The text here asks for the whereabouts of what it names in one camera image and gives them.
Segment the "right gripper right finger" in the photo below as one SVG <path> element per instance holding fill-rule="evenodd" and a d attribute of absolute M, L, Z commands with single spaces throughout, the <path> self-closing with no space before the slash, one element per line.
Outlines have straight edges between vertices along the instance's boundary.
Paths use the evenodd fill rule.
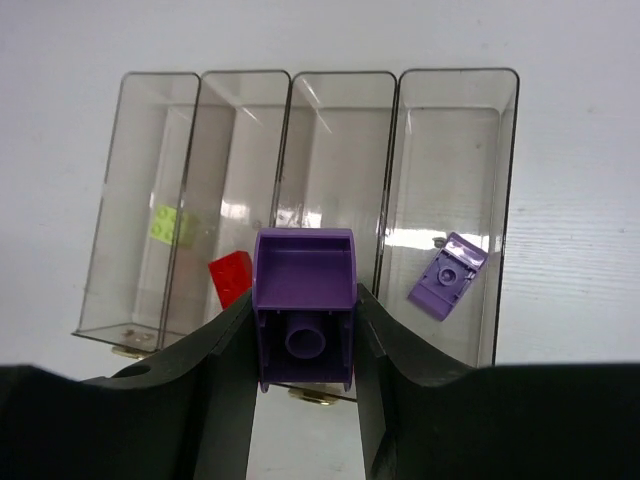
<path fill-rule="evenodd" d="M 635 479 L 633 363 L 469 367 L 365 288 L 355 383 L 370 479 Z"/>

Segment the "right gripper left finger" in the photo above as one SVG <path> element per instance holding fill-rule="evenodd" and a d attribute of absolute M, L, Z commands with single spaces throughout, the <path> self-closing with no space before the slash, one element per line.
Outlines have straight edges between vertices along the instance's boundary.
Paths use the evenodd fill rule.
<path fill-rule="evenodd" d="M 111 377 L 1 370 L 5 479 L 241 479 L 257 397 L 249 294 Z"/>

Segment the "purple lego piece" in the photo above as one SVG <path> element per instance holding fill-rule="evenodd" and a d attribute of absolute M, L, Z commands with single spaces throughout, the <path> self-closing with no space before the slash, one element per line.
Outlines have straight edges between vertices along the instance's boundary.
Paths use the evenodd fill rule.
<path fill-rule="evenodd" d="M 489 254 L 452 232 L 414 284 L 408 300 L 444 321 L 487 263 Z"/>

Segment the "red lego brick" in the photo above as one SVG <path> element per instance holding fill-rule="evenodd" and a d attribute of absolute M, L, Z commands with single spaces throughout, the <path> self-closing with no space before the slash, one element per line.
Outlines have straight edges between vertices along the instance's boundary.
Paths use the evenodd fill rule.
<path fill-rule="evenodd" d="M 252 285 L 252 261 L 247 251 L 236 250 L 208 264 L 222 309 L 231 306 Z"/>

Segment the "purple lego brick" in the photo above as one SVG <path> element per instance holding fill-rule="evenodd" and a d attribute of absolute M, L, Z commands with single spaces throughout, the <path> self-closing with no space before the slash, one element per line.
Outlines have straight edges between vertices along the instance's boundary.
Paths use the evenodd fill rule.
<path fill-rule="evenodd" d="M 251 296 L 262 391 L 280 383 L 351 388 L 357 269 L 350 229 L 261 230 Z"/>

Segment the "lime green lego brick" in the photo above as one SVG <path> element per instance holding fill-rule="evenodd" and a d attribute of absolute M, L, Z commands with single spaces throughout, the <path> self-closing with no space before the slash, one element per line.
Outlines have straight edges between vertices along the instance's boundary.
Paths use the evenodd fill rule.
<path fill-rule="evenodd" d="M 167 245 L 172 245 L 177 236 L 177 245 L 191 248 L 195 242 L 200 221 L 195 214 L 183 211 L 178 218 L 176 208 L 159 205 L 154 210 L 150 223 L 149 236 Z"/>

